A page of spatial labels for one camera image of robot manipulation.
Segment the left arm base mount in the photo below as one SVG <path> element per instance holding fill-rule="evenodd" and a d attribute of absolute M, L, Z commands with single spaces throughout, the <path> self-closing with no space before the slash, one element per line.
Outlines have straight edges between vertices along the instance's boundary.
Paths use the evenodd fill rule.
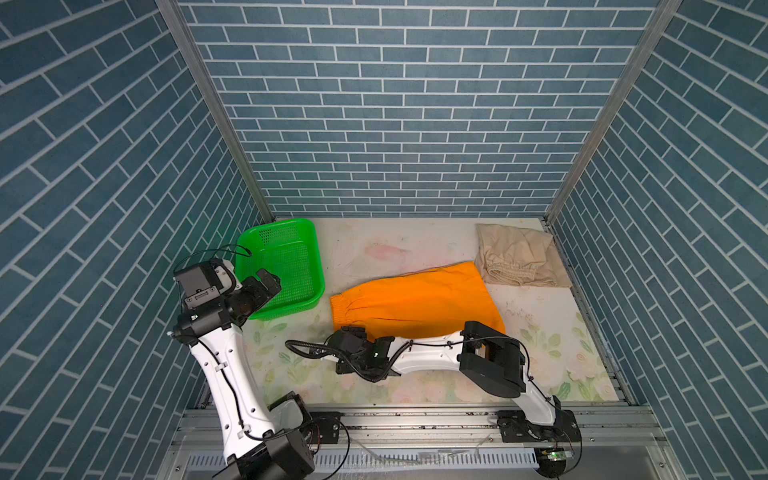
<path fill-rule="evenodd" d="M 339 411 L 310 411 L 300 431 L 310 445 L 337 444 L 342 430 Z"/>

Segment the beige drawstring shorts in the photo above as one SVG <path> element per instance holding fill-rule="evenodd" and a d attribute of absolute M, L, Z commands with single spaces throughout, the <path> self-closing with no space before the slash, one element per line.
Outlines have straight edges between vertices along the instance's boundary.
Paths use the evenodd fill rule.
<path fill-rule="evenodd" d="M 477 224 L 475 265 L 485 283 L 570 288 L 570 277 L 554 237 L 546 232 L 498 224 Z"/>

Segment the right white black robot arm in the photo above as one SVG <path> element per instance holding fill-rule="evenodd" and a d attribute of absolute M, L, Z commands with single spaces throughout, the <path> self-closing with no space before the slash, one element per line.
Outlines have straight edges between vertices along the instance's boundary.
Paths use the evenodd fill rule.
<path fill-rule="evenodd" d="M 326 341 L 337 358 L 339 374 L 355 373 L 377 383 L 391 375 L 455 371 L 485 393 L 513 400 L 531 425 L 573 426 L 570 411 L 546 396 L 528 373 L 528 356 L 521 343 L 480 322 L 468 321 L 452 334 L 422 339 L 367 339 L 362 327 L 343 327 Z"/>

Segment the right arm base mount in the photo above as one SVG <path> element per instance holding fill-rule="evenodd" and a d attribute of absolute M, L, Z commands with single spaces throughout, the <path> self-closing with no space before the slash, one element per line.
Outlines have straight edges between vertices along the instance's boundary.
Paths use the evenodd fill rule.
<path fill-rule="evenodd" d="M 574 413 L 556 410 L 553 425 L 537 425 L 529 421 L 522 410 L 502 410 L 497 413 L 497 426 L 503 443 L 565 442 L 582 440 Z"/>

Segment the green plastic basket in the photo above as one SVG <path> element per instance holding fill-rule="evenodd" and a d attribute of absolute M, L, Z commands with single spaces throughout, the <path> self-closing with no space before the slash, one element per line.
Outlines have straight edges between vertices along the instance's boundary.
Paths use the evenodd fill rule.
<path fill-rule="evenodd" d="M 311 310 L 325 293 L 325 279 L 314 224 L 292 219 L 253 227 L 237 241 L 251 252 L 235 261 L 239 280 L 265 269 L 280 279 L 282 290 L 252 320 L 269 321 Z"/>

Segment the orange shorts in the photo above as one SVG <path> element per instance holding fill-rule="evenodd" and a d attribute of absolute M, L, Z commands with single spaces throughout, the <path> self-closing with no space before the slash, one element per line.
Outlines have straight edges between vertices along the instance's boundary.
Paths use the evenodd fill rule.
<path fill-rule="evenodd" d="M 330 307 L 334 329 L 361 327 L 370 340 L 444 336 L 469 321 L 506 332 L 472 262 L 370 281 L 331 297 Z"/>

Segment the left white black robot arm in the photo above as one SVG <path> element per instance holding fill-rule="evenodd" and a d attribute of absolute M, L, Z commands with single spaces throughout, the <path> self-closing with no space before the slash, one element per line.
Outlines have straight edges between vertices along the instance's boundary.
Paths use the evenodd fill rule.
<path fill-rule="evenodd" d="M 178 270 L 180 313 L 169 335 L 203 370 L 223 438 L 218 479 L 303 479 L 315 470 L 305 429 L 311 416 L 293 392 L 267 406 L 247 365 L 242 327 L 281 290 L 264 269 L 243 281 L 227 260 Z"/>

